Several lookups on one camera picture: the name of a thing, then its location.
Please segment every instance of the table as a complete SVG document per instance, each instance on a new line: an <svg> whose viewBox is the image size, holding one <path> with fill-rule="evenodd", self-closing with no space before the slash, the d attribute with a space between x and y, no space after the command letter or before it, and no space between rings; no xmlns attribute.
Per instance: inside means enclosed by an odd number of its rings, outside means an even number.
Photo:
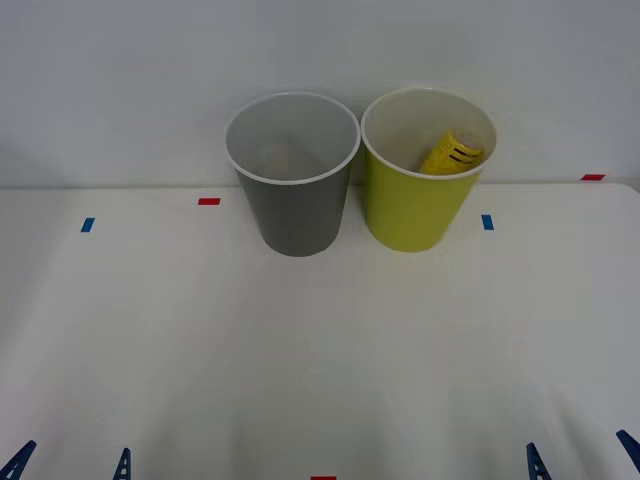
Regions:
<svg viewBox="0 0 640 480"><path fill-rule="evenodd" d="M554 479L636 478L640 196L478 185L420 254L358 198L288 258L237 188L0 191L0 456L36 440L25 480L109 479L124 446L136 480L513 480L535 442Z"/></svg>

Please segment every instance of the gray cup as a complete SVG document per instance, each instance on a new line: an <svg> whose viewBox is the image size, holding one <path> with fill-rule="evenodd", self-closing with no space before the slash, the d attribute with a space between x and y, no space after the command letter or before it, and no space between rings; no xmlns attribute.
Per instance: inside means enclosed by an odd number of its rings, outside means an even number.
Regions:
<svg viewBox="0 0 640 480"><path fill-rule="evenodd" d="M331 245L360 145L347 107L315 93L271 95L233 117L226 144L267 245L292 257Z"/></svg>

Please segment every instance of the blue plastic clamp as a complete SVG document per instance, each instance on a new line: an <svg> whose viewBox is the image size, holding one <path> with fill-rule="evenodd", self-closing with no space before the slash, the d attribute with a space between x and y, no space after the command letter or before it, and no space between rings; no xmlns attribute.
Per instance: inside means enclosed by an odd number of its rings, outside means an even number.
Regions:
<svg viewBox="0 0 640 480"><path fill-rule="evenodd" d="M131 450L128 448L122 451L113 480L131 480Z"/></svg>
<svg viewBox="0 0 640 480"><path fill-rule="evenodd" d="M620 430L616 433L618 439L622 442L622 446L631 457L631 461L640 472L640 444L624 430Z"/></svg>
<svg viewBox="0 0 640 480"><path fill-rule="evenodd" d="M9 463L7 463L2 470L0 470L1 480L18 480L24 467L27 466L31 454L36 449L36 442L29 440L27 444L16 453Z"/></svg>
<svg viewBox="0 0 640 480"><path fill-rule="evenodd" d="M533 443L527 445L527 461L529 463L529 480L551 480L551 475L547 471L547 467L544 466L542 458Z"/></svg>

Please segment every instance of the yellow-green cup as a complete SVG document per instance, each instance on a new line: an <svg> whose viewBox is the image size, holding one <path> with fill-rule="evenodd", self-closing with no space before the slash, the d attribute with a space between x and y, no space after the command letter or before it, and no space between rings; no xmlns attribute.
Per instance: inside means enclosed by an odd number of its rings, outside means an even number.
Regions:
<svg viewBox="0 0 640 480"><path fill-rule="evenodd" d="M451 128L475 132L484 160L455 175L417 173ZM479 107L426 87L398 90L375 100L362 117L367 146L367 224L383 245L419 252L440 241L496 146L496 130Z"/></svg>

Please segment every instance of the blue clip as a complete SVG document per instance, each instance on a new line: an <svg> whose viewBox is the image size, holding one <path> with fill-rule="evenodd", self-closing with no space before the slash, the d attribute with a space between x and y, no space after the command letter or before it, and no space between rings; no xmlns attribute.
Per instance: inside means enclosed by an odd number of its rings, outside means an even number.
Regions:
<svg viewBox="0 0 640 480"><path fill-rule="evenodd" d="M624 430L620 430L616 433L618 440L622 442L622 446L631 457L631 461L636 466L638 472L640 472L640 444Z"/></svg>
<svg viewBox="0 0 640 480"><path fill-rule="evenodd" d="M493 230L493 220L491 215L482 215L482 226L485 230Z"/></svg>
<svg viewBox="0 0 640 480"><path fill-rule="evenodd" d="M529 463L529 480L538 480L538 477L542 480L551 480L551 475L533 443L527 445L527 462Z"/></svg>
<svg viewBox="0 0 640 480"><path fill-rule="evenodd" d="M131 480L131 450L128 448L122 451L113 480Z"/></svg>
<svg viewBox="0 0 640 480"><path fill-rule="evenodd" d="M91 231L91 228L93 227L93 222L95 222L96 219L95 218L87 218L85 219L84 223L82 224L82 230L80 230L81 233L89 233Z"/></svg>
<svg viewBox="0 0 640 480"><path fill-rule="evenodd" d="M0 470L0 479L2 480L18 480L20 475L27 466L31 454L36 449L36 442L29 440L22 449L9 460L2 470Z"/></svg>

